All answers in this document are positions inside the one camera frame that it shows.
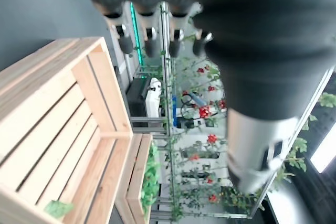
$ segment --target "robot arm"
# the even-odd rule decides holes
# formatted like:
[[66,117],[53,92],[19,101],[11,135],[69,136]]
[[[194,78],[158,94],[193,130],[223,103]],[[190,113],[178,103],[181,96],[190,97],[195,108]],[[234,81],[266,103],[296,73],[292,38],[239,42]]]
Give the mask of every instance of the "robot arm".
[[[93,0],[112,23],[122,16],[124,1],[134,2],[142,16],[160,1],[169,3],[172,56],[183,38],[183,18],[193,2],[203,5],[194,24],[207,32],[194,51],[205,47],[221,70],[229,173],[241,191],[258,189],[289,152],[288,139],[313,93],[311,83],[335,64],[336,0]],[[149,18],[142,24],[151,31]],[[118,34],[122,39],[128,32]]]

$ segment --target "metal pole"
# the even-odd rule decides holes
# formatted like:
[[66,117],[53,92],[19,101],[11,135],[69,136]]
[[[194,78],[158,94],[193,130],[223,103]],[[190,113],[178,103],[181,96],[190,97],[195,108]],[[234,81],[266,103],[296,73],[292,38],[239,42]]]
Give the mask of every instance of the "metal pole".
[[162,127],[153,127],[153,128],[134,127],[133,132],[134,133],[152,133],[152,132],[165,133],[166,129]]
[[157,210],[152,210],[151,215],[153,216],[160,216],[160,217],[171,217],[172,212],[170,211],[157,211]]
[[162,205],[162,206],[170,206],[173,204],[172,201],[157,201],[156,202],[158,205]]
[[156,198],[156,200],[158,200],[158,201],[160,201],[160,200],[166,200],[166,201],[168,201],[168,200],[171,200],[171,198],[158,196]]
[[160,217],[156,217],[156,216],[151,216],[150,220],[161,221],[161,222],[172,222],[173,221],[172,218],[160,218]]
[[[296,126],[294,134],[293,134],[293,136],[291,137],[291,140],[290,140],[289,148],[292,147],[295,139],[297,138],[297,136],[300,133],[303,125],[305,124],[306,120],[308,119],[308,117],[310,115],[310,112],[313,110],[315,104],[319,100],[319,98],[320,98],[320,96],[321,96],[324,88],[326,87],[326,85],[327,85],[327,83],[328,83],[328,81],[329,81],[329,79],[330,79],[333,71],[334,71],[334,67],[328,69],[324,73],[324,75],[323,75],[323,77],[322,77],[322,79],[321,79],[321,81],[320,81],[317,89],[315,90],[312,98],[310,99],[310,102],[309,102],[308,106],[306,107],[305,112],[303,113],[302,117],[300,118],[300,121],[298,122],[298,124]],[[253,208],[252,208],[252,210],[250,212],[249,218],[252,218],[254,216],[254,214],[256,213],[256,211],[258,210],[259,205],[261,204],[261,202],[263,201],[264,197],[268,193],[268,190],[269,190],[270,186],[272,185],[273,180],[276,178],[276,176],[277,176],[277,172],[275,172],[271,176],[271,178],[268,179],[268,181],[266,182],[266,184],[265,184],[265,186],[264,186],[264,188],[263,188],[263,190],[262,190],[262,192],[260,194],[260,197],[258,198],[258,200],[256,201],[255,205],[253,206]]]
[[167,140],[167,139],[169,139],[169,137],[168,136],[166,136],[166,135],[153,135],[153,139],[159,139],[159,140]]
[[[166,98],[166,116],[167,116],[167,136],[171,137],[173,132],[173,118],[172,118],[172,103],[173,103],[173,96],[172,96],[172,81],[171,81],[171,57],[169,54],[169,8],[167,3],[161,3],[161,32],[162,32],[162,41],[161,41],[161,48],[164,54],[161,57],[162,60],[162,73],[163,73],[163,83],[164,83],[164,97]],[[171,141],[168,141],[168,148],[172,150]],[[174,188],[174,159],[170,158],[170,171],[171,171],[171,185],[172,185],[172,198],[173,198],[173,205],[175,206],[175,188]]]
[[132,116],[132,123],[142,123],[142,122],[162,122],[165,120],[165,117],[161,116],[159,118],[148,118],[147,116]]
[[159,146],[157,146],[156,148],[158,148],[157,150],[158,151],[167,151],[167,147],[165,146],[165,145],[159,145]]
[[[156,211],[153,210],[151,212],[153,216],[171,216],[170,211]],[[206,214],[198,214],[196,212],[184,212],[182,213],[183,216],[196,216],[196,217],[212,217],[212,218],[236,218],[236,219],[247,219],[249,218],[246,214],[228,214],[228,213],[216,213],[216,212],[209,212]]]

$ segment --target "metal rack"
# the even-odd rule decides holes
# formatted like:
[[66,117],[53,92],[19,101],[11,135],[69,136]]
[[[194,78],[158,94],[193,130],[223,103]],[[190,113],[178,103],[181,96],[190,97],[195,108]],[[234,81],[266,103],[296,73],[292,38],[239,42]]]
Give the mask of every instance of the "metal rack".
[[[161,17],[160,17],[160,26],[161,26],[161,64],[162,64],[162,73],[163,73],[163,87],[164,87],[164,98],[166,100],[165,111],[166,117],[163,118],[132,118],[132,122],[166,122],[166,128],[135,128],[135,132],[147,133],[147,132],[156,132],[160,133],[160,135],[154,135],[155,139],[161,139],[167,141],[167,145],[165,150],[168,151],[170,155],[170,173],[171,173],[171,197],[170,198],[162,198],[158,197],[157,204],[159,205],[169,205],[174,206],[179,202],[176,202],[175,199],[175,188],[174,188],[174,180],[175,180],[175,164],[174,158],[172,158],[173,144],[170,139],[173,137],[173,98],[176,97],[176,87],[174,82],[172,81],[172,77],[175,76],[176,72],[176,62],[174,58],[171,58],[169,55],[169,10],[168,6],[165,3],[161,4]],[[290,146],[293,145],[295,139],[297,138],[302,126],[307,120],[310,112],[312,111],[314,105],[316,104],[319,96],[321,95],[324,87],[326,86],[331,74],[333,72],[333,68],[329,69],[325,72],[323,78],[321,79],[315,93],[313,94],[310,103],[308,104],[304,114],[302,115],[299,123],[296,127],[294,134],[290,140]],[[277,173],[275,172],[265,183],[263,186],[261,193],[257,200],[254,202],[253,206],[250,208],[249,213],[247,214],[237,214],[237,213],[206,213],[206,214],[195,214],[194,212],[183,212],[184,216],[199,216],[199,217],[213,217],[213,218],[237,218],[237,219],[250,219],[254,216],[261,202],[267,195],[268,191],[271,188],[272,182],[274,181]],[[160,211],[160,210],[152,210],[151,212],[151,220],[155,221],[173,221],[172,212],[171,211]]]

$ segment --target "green leaf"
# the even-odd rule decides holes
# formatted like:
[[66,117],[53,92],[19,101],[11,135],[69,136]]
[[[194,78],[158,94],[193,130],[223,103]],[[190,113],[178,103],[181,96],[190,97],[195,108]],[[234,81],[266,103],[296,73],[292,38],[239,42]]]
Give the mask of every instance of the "green leaf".
[[304,172],[306,172],[306,171],[307,171],[307,166],[306,166],[306,164],[305,164],[305,162],[304,162],[304,161],[303,161],[303,162],[301,162],[301,163],[299,163],[299,165],[300,165],[301,169],[302,169]]
[[309,120],[310,121],[317,121],[317,117],[314,115],[309,115]]
[[57,200],[52,200],[44,211],[55,218],[60,218],[73,210],[73,204],[66,204]]
[[309,122],[309,120],[307,119],[307,120],[305,121],[304,125],[302,126],[302,130],[303,130],[303,131],[307,131],[307,130],[309,130],[308,122]]
[[328,94],[328,93],[324,92],[320,96],[319,102],[320,102],[321,106],[332,108],[332,107],[336,106],[336,95]]

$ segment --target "wooden slat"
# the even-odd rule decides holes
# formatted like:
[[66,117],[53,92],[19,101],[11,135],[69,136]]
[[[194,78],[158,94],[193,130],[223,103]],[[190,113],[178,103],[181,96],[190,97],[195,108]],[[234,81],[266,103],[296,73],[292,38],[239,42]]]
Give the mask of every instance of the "wooden slat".
[[0,185],[0,223],[60,224],[48,214],[25,202],[15,192]]
[[0,121],[0,163],[34,124],[76,82],[69,72],[43,86]]
[[26,201],[36,203],[90,114],[89,106],[84,101],[22,185],[19,194]]
[[123,138],[123,137],[133,137],[133,132],[125,131],[114,131],[114,132],[102,132],[100,133],[101,138]]
[[87,224],[109,223],[113,204],[130,150],[130,144],[130,138],[119,138],[117,140],[112,157],[94,199]]
[[83,99],[79,86],[73,86],[5,161],[0,183],[13,190],[20,185]]
[[82,182],[72,200],[74,209],[64,217],[65,224],[84,223],[93,197],[98,189],[104,168],[109,160],[110,153],[112,152],[114,142],[113,139],[103,139],[100,141]]
[[108,52],[92,52],[89,54],[94,73],[105,98],[117,131],[131,131],[131,123],[123,103],[116,74]]
[[80,182],[86,172],[86,169],[90,163],[90,160],[97,149],[100,142],[99,128],[96,129],[92,136],[92,139],[88,143],[85,151],[81,155],[75,170],[72,172],[70,179],[68,180],[59,200],[62,202],[71,202],[75,196],[76,190],[78,189]]
[[81,155],[84,155],[87,151],[86,147],[92,148],[92,146],[96,146],[97,142],[99,141],[99,139],[97,139],[97,136],[99,136],[99,131],[96,130],[96,128],[97,123],[94,117],[91,116],[77,136],[67,155],[64,157],[61,164],[55,171],[47,188],[45,188],[43,194],[41,195],[38,201],[38,206],[40,208],[44,209],[51,200],[57,200],[59,198],[67,184],[69,177],[74,171],[78,160],[81,159]]
[[81,60],[72,70],[92,114],[101,131],[115,131],[112,119],[106,108],[103,96],[94,77],[88,58]]
[[1,71],[0,95],[73,46],[77,41],[78,39],[55,40]]
[[135,222],[137,224],[144,224],[145,220],[140,199],[141,199],[142,182],[146,169],[151,142],[152,142],[152,135],[143,134],[131,182],[129,185],[129,190],[127,193],[127,201],[133,213]]
[[0,95],[0,121],[53,78],[59,78],[96,48],[104,38],[85,38],[77,41],[47,64],[32,72],[25,79]]
[[119,186],[117,197],[115,199],[115,205],[117,207],[118,213],[120,214],[123,222],[127,224],[135,224],[132,211],[126,200],[126,195],[132,177],[135,160],[137,158],[136,156],[138,154],[139,146],[141,143],[141,138],[142,134],[133,135],[130,153],[127,157],[125,169],[121,177],[122,183]]

